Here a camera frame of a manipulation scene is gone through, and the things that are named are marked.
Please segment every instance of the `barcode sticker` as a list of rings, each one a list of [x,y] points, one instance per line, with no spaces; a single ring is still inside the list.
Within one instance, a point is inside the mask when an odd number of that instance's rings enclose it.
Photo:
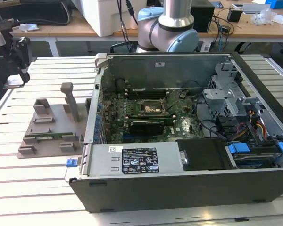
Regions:
[[[109,146],[109,152],[122,152],[123,146]]]

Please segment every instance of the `white label sticker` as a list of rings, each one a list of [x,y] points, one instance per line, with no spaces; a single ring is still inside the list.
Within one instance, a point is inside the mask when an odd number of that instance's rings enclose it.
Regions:
[[[122,152],[123,146],[109,146],[109,152]]]
[[[52,137],[36,137],[36,140],[52,140]]]
[[[155,63],[155,67],[164,67],[165,66],[165,62],[156,62]]]

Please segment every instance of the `cardboard box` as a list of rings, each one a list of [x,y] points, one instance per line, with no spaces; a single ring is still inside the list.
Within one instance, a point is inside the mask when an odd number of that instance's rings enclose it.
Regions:
[[[270,3],[270,8],[283,8],[283,0],[266,0],[265,3]]]

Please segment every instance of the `computer case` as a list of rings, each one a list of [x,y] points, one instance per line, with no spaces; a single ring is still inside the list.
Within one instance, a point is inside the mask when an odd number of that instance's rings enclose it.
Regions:
[[[194,29],[200,33],[207,33],[211,25],[215,7],[209,0],[193,0],[191,14],[193,15]]]

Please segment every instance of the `wooden desk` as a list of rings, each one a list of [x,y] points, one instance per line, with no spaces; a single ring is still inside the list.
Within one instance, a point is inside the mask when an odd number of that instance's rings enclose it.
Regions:
[[[229,8],[233,3],[247,3],[252,0],[221,0],[224,8]],[[215,9],[215,15],[221,9]],[[274,10],[274,12],[283,15],[283,9]],[[218,15],[226,19],[228,10],[223,10]],[[250,15],[242,14],[238,23],[232,23],[235,27],[234,33],[229,37],[228,41],[246,41],[246,42],[283,42],[283,25],[274,23],[274,25],[255,26],[250,22]],[[212,23],[208,33],[199,33],[200,41],[204,42],[201,51],[209,49],[210,44],[216,38],[218,33],[217,25]],[[59,56],[56,46],[57,41],[124,41],[121,32],[115,32],[111,36],[99,37],[96,32],[90,27],[84,17],[78,12],[74,11],[72,21],[68,26],[40,26],[38,31],[21,32],[14,31],[13,35],[16,37],[27,36],[32,41],[46,41],[48,42],[51,52],[54,57]],[[128,36],[131,41],[137,41],[138,31],[128,29]]]

